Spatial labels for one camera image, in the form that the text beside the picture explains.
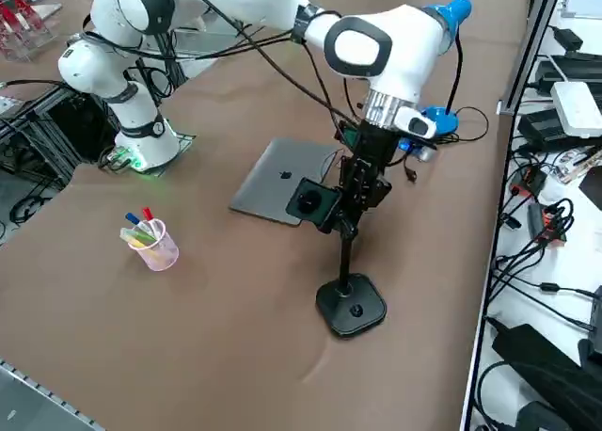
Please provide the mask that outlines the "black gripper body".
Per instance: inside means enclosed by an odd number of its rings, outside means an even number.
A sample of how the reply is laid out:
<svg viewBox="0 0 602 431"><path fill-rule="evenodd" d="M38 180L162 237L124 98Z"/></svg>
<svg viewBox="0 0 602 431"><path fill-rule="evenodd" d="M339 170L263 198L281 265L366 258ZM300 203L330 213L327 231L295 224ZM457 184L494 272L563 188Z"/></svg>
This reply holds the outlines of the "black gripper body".
<svg viewBox="0 0 602 431"><path fill-rule="evenodd" d="M352 152L353 161L361 160L384 173L397 151L401 133L383 129L362 121L354 126L342 125L344 140Z"/></svg>

